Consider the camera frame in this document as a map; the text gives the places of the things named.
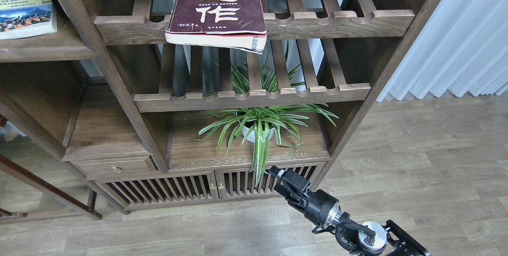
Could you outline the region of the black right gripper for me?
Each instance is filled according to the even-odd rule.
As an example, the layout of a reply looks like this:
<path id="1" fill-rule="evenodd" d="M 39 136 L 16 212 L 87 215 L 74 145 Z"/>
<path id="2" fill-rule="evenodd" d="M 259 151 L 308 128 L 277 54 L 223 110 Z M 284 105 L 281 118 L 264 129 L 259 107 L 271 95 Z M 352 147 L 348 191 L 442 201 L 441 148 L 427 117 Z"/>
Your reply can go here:
<path id="1" fill-rule="evenodd" d="M 294 209 L 318 227 L 335 227 L 341 217 L 338 199 L 319 189 L 308 189 L 310 182 L 291 169 L 285 171 L 272 166 L 268 171 L 283 184 L 276 184 L 275 191 L 287 200 Z"/>

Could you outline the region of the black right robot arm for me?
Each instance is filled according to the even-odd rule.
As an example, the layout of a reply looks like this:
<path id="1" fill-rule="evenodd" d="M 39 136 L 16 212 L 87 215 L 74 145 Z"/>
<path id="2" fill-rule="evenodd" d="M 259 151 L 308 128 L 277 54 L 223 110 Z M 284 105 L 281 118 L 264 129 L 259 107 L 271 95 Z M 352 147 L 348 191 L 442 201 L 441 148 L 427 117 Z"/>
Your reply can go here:
<path id="1" fill-rule="evenodd" d="M 332 233 L 337 243 L 351 255 L 379 256 L 387 244 L 394 248 L 389 256 L 430 255 L 426 248 L 392 220 L 388 220 L 384 226 L 373 221 L 361 225 L 354 222 L 348 213 L 341 211 L 337 198 L 321 189 L 310 191 L 310 182 L 292 169 L 272 166 L 269 173 L 281 181 L 275 185 L 275 191 L 315 225 L 312 233 Z"/>

